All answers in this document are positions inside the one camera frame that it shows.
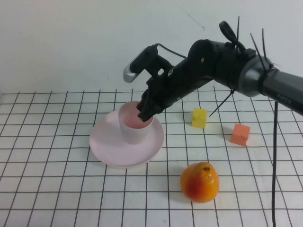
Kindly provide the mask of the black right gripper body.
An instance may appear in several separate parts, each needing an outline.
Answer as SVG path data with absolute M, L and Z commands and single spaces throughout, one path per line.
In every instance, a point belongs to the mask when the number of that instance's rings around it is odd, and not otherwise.
M 185 59 L 167 75 L 154 80 L 148 87 L 146 111 L 163 111 L 210 81 L 210 64 L 205 58 Z

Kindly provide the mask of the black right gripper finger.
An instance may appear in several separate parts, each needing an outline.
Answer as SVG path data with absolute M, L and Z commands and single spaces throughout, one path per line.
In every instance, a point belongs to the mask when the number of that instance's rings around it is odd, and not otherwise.
M 139 111 L 138 117 L 143 122 L 146 122 L 149 119 L 151 119 L 154 115 L 162 113 L 163 110 L 164 109 L 160 105 L 158 105 L 157 103 L 155 103 L 154 101 L 152 101 L 152 107 L 151 107 L 151 109 L 149 111 Z
M 149 111 L 152 107 L 152 92 L 150 90 L 146 90 L 141 98 L 141 101 L 137 105 L 137 109 L 139 111 Z

